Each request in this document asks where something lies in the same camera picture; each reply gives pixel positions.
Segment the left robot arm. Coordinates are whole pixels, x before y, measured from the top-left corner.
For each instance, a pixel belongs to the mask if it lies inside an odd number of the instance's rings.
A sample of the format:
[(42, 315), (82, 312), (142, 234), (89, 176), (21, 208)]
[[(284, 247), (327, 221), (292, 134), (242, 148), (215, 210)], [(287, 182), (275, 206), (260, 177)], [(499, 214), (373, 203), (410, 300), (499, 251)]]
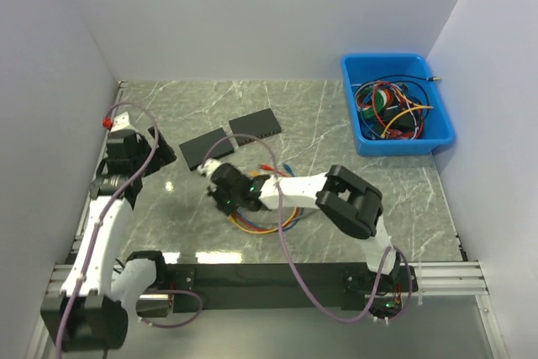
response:
[(156, 126), (148, 129), (151, 140), (131, 125), (109, 125), (108, 130), (106, 156), (89, 188), (87, 227), (76, 259), (58, 296), (41, 304), (57, 356), (120, 348), (139, 297), (170, 284), (160, 251), (132, 253), (121, 273), (114, 266), (143, 178), (173, 163), (176, 155)]

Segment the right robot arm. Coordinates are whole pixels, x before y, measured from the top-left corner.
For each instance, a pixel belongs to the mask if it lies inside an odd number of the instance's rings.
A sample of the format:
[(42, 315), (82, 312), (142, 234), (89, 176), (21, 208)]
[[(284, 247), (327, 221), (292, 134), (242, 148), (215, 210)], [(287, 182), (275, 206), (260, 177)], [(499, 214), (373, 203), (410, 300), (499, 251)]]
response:
[(388, 291), (399, 280), (401, 255), (383, 222), (382, 193), (347, 168), (333, 165), (309, 177), (248, 177), (235, 166), (209, 159), (198, 167), (208, 195), (225, 214), (282, 208), (316, 209), (345, 235), (359, 240), (373, 287)]

